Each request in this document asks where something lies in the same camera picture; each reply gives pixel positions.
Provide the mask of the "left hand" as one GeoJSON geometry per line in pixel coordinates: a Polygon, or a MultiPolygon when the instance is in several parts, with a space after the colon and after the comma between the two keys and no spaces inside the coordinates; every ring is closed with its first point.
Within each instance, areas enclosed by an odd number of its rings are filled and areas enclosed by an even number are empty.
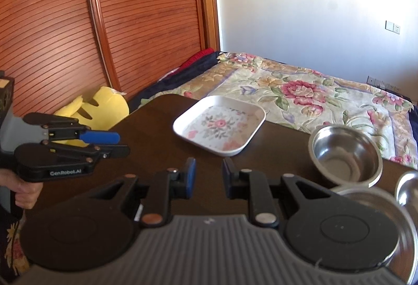
{"type": "Polygon", "coordinates": [[[14,192],[16,206],[23,209],[32,209],[43,189],[43,183],[23,181],[11,170],[1,169],[0,185],[14,192]]]}

